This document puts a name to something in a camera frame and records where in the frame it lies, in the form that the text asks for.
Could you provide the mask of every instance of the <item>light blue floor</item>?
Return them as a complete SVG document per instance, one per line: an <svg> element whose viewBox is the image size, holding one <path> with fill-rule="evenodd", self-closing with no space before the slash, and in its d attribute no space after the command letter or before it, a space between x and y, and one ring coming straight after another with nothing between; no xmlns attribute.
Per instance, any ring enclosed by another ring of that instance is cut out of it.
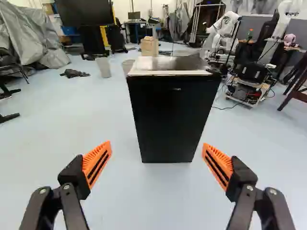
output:
<svg viewBox="0 0 307 230"><path fill-rule="evenodd" d="M161 48L170 49L170 44ZM175 45L175 49L186 49ZM92 230L223 230L233 204L201 158L203 142L237 155L259 177L286 196L296 229L306 229L307 105L292 100L282 112L284 87L255 109L240 105L212 109L191 164L143 164L122 61L137 50L110 57L112 78L100 76L95 61L71 57L72 64L44 70L10 88L22 91L0 103L0 113L21 117L0 125L1 229L18 229L31 193L57 187L57 175L75 155L110 140L113 156L86 201ZM67 79L76 69L90 77ZM219 97L218 107L234 105ZM57 229L64 229L58 218ZM260 229L259 221L251 229Z"/></svg>

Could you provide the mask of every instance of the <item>black chair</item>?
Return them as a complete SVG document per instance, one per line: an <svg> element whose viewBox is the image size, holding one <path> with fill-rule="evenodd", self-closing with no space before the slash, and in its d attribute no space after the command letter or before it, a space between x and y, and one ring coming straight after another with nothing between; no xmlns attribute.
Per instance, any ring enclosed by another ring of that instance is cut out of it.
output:
<svg viewBox="0 0 307 230"><path fill-rule="evenodd" d="M1 74L1 72L10 69L17 70L15 73L21 73L25 81L29 84L28 77L24 72L23 66L20 64L18 57L11 54L9 50L0 47L0 77L11 75L11 73L5 75Z"/></svg>
<svg viewBox="0 0 307 230"><path fill-rule="evenodd" d="M0 48L0 88L3 90L3 93L0 95L2 98L10 97L13 93L20 92L21 89L15 89L15 90L8 90L8 88L5 86L4 81L3 81L3 76L10 75L9 74L1 74L4 71L8 70L17 70L17 72L14 73L21 73L25 81L29 84L28 82L28 77L24 72L24 69L22 65L19 63L19 59L12 55L9 50L5 48ZM0 114L0 124L3 122L6 122L8 120L14 119L16 117L19 117L19 113L7 115L7 116L2 116Z"/></svg>

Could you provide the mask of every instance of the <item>black monitor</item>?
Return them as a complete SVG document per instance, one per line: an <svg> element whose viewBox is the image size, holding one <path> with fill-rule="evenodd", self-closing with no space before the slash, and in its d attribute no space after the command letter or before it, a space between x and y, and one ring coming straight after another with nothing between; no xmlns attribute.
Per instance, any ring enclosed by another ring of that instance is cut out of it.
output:
<svg viewBox="0 0 307 230"><path fill-rule="evenodd" d="M128 12L128 19L129 20L141 19L141 12L140 11Z"/></svg>
<svg viewBox="0 0 307 230"><path fill-rule="evenodd" d="M114 24L110 0L55 0L64 26Z"/></svg>

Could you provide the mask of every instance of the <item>silver countertop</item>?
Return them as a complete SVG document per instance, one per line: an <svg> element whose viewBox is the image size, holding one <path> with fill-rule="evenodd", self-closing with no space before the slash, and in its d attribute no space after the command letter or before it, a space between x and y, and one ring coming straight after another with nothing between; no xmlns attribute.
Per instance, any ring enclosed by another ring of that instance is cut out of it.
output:
<svg viewBox="0 0 307 230"><path fill-rule="evenodd" d="M199 58L199 54L186 57L138 57L133 64L129 76L139 75L212 75L206 69L207 62Z"/></svg>

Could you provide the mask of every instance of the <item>robotic arm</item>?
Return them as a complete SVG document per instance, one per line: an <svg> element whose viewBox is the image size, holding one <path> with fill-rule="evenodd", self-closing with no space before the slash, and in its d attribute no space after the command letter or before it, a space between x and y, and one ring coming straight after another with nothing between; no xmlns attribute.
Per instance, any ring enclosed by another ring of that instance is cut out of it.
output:
<svg viewBox="0 0 307 230"><path fill-rule="evenodd" d="M260 63L270 63L278 46L278 40L283 39L291 18L296 17L302 7L302 0L284 0L278 6L279 20L275 27L272 39L269 40L261 54Z"/></svg>
<svg viewBox="0 0 307 230"><path fill-rule="evenodd" d="M75 157L58 175L58 188L35 190L19 230L53 230L60 210L68 230L89 230L80 200L89 196L111 153L110 142L105 142ZM238 157L230 158L208 144L203 145L202 157L228 199L236 203L226 230L248 230L253 211L260 217L262 230L295 230L282 192L256 188L257 175Z"/></svg>
<svg viewBox="0 0 307 230"><path fill-rule="evenodd" d="M233 30L235 30L235 24L240 18L238 14L228 11L207 29L207 33L210 34L204 42L200 52L200 57L202 59L211 57L213 52L220 49L221 41L227 42L226 40L232 37Z"/></svg>

